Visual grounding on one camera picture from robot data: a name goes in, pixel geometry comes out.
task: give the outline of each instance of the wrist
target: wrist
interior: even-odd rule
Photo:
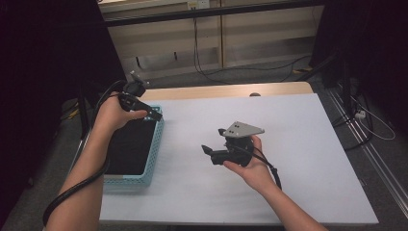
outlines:
[[[268,194],[276,193],[281,191],[279,187],[274,182],[269,182],[268,184],[264,185],[262,188],[256,190],[259,194],[263,197],[267,196]]]

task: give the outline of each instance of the power outlet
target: power outlet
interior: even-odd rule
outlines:
[[[210,8],[210,0],[207,1],[197,1],[198,9],[209,9]]]
[[[198,2],[197,1],[189,1],[187,2],[187,10],[198,10]]]

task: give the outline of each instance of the dark background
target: dark background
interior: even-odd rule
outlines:
[[[0,0],[0,7],[2,226],[51,144],[62,103],[81,87],[93,105],[125,76],[107,29],[59,28],[103,20],[96,1]]]

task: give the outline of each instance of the finger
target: finger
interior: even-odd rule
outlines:
[[[224,161],[223,164],[228,169],[230,169],[230,170],[234,171],[235,173],[239,174],[239,176],[243,175],[243,167],[241,167],[241,166],[239,166],[239,165],[237,165],[235,163],[229,162],[229,161]]]
[[[252,142],[253,142],[253,144],[254,144],[254,147],[256,147],[256,148],[258,148],[259,150],[262,151],[262,142],[261,142],[261,139],[260,139],[259,137],[255,136],[255,135],[252,135],[252,136],[251,136],[251,139],[252,139]]]
[[[143,118],[147,116],[147,111],[145,110],[138,110],[134,112],[130,112],[127,114],[128,119],[138,119],[138,118]]]

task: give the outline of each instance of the hand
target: hand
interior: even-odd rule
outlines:
[[[262,157],[262,154],[257,150],[262,151],[261,139],[257,136],[251,136],[254,146],[254,153]],[[252,189],[261,193],[263,189],[268,186],[276,186],[272,177],[270,176],[268,166],[262,161],[252,157],[251,161],[246,167],[241,167],[235,163],[225,161],[224,166],[237,173]]]
[[[140,110],[135,112],[124,111],[119,104],[116,95],[112,92],[99,109],[98,115],[93,125],[93,129],[102,129],[104,132],[113,133],[115,130],[123,127],[129,120],[143,118],[147,116],[147,111]]]

